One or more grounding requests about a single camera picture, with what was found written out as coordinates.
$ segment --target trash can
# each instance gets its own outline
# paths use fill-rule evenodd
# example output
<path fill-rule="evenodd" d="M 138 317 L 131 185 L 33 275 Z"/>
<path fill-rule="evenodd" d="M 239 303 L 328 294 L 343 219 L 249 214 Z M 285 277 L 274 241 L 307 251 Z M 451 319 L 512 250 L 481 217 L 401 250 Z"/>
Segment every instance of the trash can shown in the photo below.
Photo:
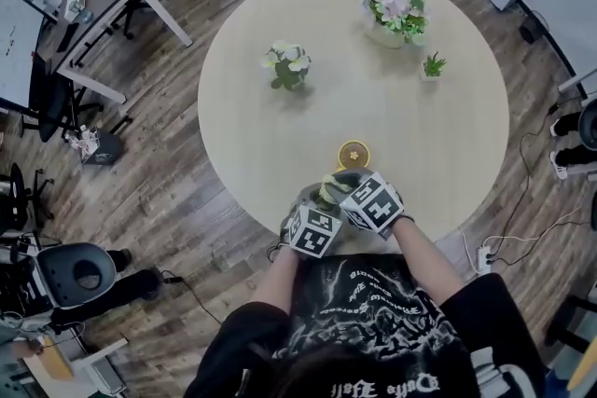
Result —
<path fill-rule="evenodd" d="M 102 166 L 114 164 L 120 158 L 124 149 L 122 141 L 116 134 L 98 130 L 97 128 L 92 131 L 97 132 L 98 147 L 89 156 L 82 158 L 81 162 L 83 164 L 98 164 Z"/>

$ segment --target black t-shirt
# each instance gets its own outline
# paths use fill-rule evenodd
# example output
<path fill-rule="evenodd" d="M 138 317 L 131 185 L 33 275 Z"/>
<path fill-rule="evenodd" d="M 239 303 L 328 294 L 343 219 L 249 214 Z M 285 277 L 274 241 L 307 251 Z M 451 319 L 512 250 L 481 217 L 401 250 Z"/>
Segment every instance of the black t-shirt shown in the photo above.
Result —
<path fill-rule="evenodd" d="M 470 353 L 486 347 L 496 366 L 515 364 L 543 394 L 535 344 L 497 274 L 469 283 L 438 308 L 401 255 L 307 260 L 295 280 L 291 316 L 258 302 L 235 310 L 185 397 L 266 398 L 275 384 L 272 364 L 331 344 L 352 358 L 327 360 L 293 385 L 293 396 L 479 396 Z"/>

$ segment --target potted plant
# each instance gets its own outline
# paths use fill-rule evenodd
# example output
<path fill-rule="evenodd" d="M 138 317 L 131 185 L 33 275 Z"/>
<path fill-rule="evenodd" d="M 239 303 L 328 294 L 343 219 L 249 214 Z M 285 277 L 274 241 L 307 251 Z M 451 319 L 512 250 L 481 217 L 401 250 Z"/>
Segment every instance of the potted plant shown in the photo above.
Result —
<path fill-rule="evenodd" d="M 273 89 L 284 87 L 292 91 L 305 82 L 309 73 L 311 58 L 305 49 L 297 44 L 289 44 L 284 40 L 273 43 L 268 53 L 261 59 L 261 66 L 275 71 L 276 77 L 271 81 Z"/>
<path fill-rule="evenodd" d="M 433 57 L 427 55 L 427 60 L 421 63 L 419 78 L 423 81 L 436 81 L 441 76 L 441 69 L 446 65 L 446 59 L 439 59 L 434 53 Z"/>
<path fill-rule="evenodd" d="M 421 45 L 429 18 L 424 0 L 359 0 L 365 13 L 365 33 L 387 48 Z"/>

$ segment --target power strip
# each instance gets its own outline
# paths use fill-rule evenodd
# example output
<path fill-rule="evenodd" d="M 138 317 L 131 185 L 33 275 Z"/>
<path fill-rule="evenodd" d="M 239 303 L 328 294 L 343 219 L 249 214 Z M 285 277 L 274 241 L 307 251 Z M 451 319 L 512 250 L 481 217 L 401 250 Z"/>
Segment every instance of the power strip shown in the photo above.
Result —
<path fill-rule="evenodd" d="M 489 274 L 492 271 L 492 265 L 487 260 L 491 249 L 489 246 L 478 248 L 477 268 L 479 269 L 479 275 Z"/>

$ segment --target desk leg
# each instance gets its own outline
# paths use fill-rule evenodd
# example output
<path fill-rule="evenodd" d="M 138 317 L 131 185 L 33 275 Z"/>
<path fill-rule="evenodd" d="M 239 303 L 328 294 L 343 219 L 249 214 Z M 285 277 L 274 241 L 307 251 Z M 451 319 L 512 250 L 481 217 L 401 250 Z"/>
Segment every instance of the desk leg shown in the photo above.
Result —
<path fill-rule="evenodd" d="M 122 93 L 119 93 L 115 89 L 107 87 L 103 83 L 100 83 L 94 80 L 93 78 L 89 78 L 88 76 L 74 72 L 70 68 L 61 66 L 58 69 L 58 73 L 60 75 L 66 76 L 70 80 L 73 80 L 75 83 L 81 85 L 82 87 L 87 87 L 88 89 L 97 91 L 100 95 L 104 95 L 106 98 L 109 98 L 110 100 L 116 103 L 123 104 L 127 101 L 126 97 Z"/>
<path fill-rule="evenodd" d="M 161 17 L 166 25 L 174 32 L 174 34 L 180 39 L 180 41 L 187 47 L 193 44 L 193 41 L 187 35 L 187 33 L 181 28 L 180 25 L 174 20 L 172 15 L 164 8 L 159 0 L 145 0 L 151 8 Z"/>

